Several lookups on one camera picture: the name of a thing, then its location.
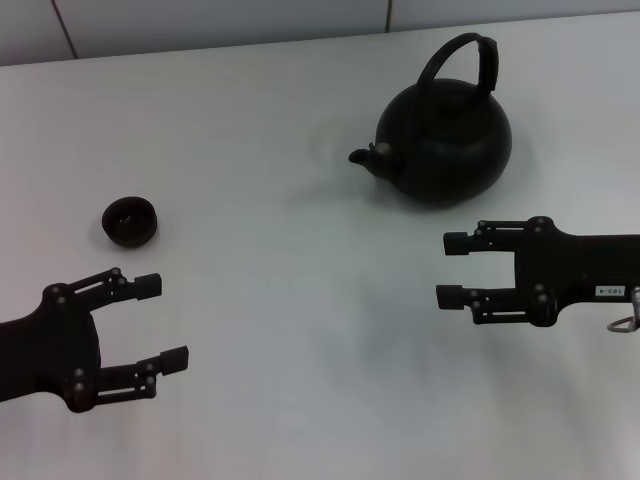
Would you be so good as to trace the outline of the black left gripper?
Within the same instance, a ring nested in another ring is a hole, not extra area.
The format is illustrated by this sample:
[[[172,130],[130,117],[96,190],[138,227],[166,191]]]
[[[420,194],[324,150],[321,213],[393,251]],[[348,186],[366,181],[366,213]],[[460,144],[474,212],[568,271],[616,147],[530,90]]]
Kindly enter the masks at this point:
[[[118,267],[68,285],[46,287],[31,314],[1,324],[1,400],[50,393],[72,412],[82,413],[96,404],[154,398],[159,375],[188,368],[188,347],[100,370],[99,341],[90,311],[161,294],[159,274],[128,280]]]

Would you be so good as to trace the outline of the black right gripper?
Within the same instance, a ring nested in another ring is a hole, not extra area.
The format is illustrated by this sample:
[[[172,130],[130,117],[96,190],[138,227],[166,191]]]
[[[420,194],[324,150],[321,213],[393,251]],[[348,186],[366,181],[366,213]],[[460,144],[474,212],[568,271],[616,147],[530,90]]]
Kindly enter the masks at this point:
[[[437,285],[442,310],[468,307],[476,325],[551,327],[578,303],[628,303],[639,286],[638,235],[572,235],[548,217],[478,222],[471,234],[447,232],[445,254],[515,252],[516,288]]]

